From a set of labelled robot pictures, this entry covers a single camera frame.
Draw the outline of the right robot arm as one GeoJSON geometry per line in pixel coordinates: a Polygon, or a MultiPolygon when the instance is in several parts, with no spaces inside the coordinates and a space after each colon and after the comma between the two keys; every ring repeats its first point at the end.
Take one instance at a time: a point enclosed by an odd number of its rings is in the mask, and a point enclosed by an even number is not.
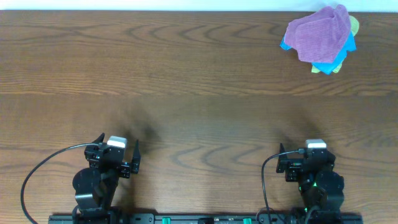
{"type": "Polygon", "coordinates": [[[298,191],[307,211],[307,222],[339,223],[344,202],[344,178],[333,171],[335,155],[320,139],[311,139],[299,149],[301,158],[288,158],[281,144],[277,173],[285,174],[286,182],[298,183],[298,191]]]}

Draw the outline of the purple microfibre cloth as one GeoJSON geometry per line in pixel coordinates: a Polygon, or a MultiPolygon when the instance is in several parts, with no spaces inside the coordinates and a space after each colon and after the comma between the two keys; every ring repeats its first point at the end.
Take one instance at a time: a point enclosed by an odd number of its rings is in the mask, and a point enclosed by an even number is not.
{"type": "Polygon", "coordinates": [[[347,8],[339,4],[289,22],[284,43],[295,49],[303,62],[332,63],[350,33],[347,8]]]}

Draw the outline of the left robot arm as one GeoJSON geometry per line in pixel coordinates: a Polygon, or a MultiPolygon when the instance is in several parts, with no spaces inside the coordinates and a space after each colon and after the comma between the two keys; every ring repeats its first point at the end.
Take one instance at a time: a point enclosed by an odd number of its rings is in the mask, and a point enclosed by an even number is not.
{"type": "Polygon", "coordinates": [[[139,141],[134,143],[130,162],[124,161],[126,148],[126,138],[111,136],[105,142],[104,134],[86,146],[84,155],[89,167],[79,171],[72,182],[82,219],[108,219],[119,179],[139,172],[139,141]]]}

